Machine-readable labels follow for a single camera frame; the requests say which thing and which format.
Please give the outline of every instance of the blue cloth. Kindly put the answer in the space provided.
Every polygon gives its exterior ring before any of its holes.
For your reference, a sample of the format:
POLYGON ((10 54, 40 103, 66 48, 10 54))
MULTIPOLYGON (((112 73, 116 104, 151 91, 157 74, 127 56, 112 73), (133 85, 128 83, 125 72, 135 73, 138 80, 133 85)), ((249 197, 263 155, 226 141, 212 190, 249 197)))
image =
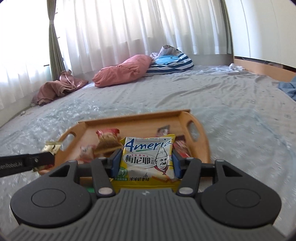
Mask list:
POLYGON ((157 57, 153 64, 169 64, 169 63, 172 63, 172 62, 178 62, 180 59, 179 56, 176 56, 176 55, 172 55, 172 54, 169 54, 169 55, 164 55, 164 56, 160 56, 160 57, 157 57))
POLYGON ((296 76, 291 82, 280 82, 278 88, 296 101, 296 76))
POLYGON ((192 59, 184 53, 180 53, 178 55, 164 55, 154 59, 145 76, 184 72, 192 69, 193 66, 194 64, 192 59))

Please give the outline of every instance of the candy wrapper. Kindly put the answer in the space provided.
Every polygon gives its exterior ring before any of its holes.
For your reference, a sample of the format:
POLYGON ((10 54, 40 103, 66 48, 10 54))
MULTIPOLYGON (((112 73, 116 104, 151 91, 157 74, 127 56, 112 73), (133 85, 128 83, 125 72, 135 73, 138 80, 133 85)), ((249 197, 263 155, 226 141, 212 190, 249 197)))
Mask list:
MULTIPOLYGON (((55 155, 61 148, 62 142, 45 142, 45 146, 41 150, 41 152, 50 152, 51 154, 55 155)), ((34 167, 33 171, 38 172, 40 175, 43 175, 49 172, 49 168, 52 168, 53 165, 44 165, 39 167, 34 167)))
POLYGON ((172 147, 175 135, 156 138, 126 137, 119 172, 113 180, 118 188, 176 187, 172 147))
POLYGON ((89 163, 94 159, 94 149, 95 145, 87 145, 80 147, 80 154, 76 160, 83 161, 84 163, 89 163))
POLYGON ((175 141, 173 143, 173 147, 180 154, 181 157, 190 157, 190 152, 187 148, 184 135, 176 136, 175 141))
POLYGON ((118 141, 118 134, 119 134, 118 129, 111 128, 111 129, 97 130, 96 133, 99 138, 99 142, 96 147, 97 149, 112 148, 120 145, 118 141))
POLYGON ((158 128, 156 136, 155 137, 162 137, 168 135, 170 132, 170 125, 163 126, 158 128))

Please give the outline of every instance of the screw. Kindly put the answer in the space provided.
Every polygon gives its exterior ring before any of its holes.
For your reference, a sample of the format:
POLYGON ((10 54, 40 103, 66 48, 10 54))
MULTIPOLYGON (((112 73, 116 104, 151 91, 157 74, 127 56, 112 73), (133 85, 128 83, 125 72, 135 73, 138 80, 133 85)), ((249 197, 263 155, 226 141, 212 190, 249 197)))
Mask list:
POLYGON ((98 193, 101 194, 101 195, 109 195, 113 192, 113 190, 111 188, 100 188, 98 190, 98 193))
POLYGON ((188 195, 188 194, 193 193, 193 189, 190 187, 182 187, 179 189, 179 193, 183 194, 183 195, 188 195))

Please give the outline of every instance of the white sheer curtain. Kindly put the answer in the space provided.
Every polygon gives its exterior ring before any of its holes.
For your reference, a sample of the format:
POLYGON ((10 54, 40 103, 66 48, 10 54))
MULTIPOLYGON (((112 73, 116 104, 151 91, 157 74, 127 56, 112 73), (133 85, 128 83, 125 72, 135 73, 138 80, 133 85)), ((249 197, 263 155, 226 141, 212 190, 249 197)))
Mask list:
POLYGON ((172 45, 186 54, 226 54, 220 0, 60 0, 57 35, 75 75, 172 45))
POLYGON ((46 1, 0 3, 0 110, 38 90, 50 76, 44 67, 48 24, 46 1))

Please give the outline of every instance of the circular black pad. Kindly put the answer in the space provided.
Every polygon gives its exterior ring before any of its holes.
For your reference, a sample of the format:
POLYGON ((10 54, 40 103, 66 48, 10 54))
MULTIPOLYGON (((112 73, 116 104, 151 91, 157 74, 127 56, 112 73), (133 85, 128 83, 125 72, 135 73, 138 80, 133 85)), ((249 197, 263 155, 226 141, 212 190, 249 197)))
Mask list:
POLYGON ((42 176, 18 190, 10 206, 18 223, 54 228, 81 218, 91 208, 91 197, 67 177, 42 176))
POLYGON ((227 177, 203 192, 201 206, 224 225, 249 229, 272 224, 281 200, 275 191, 251 177, 227 177))

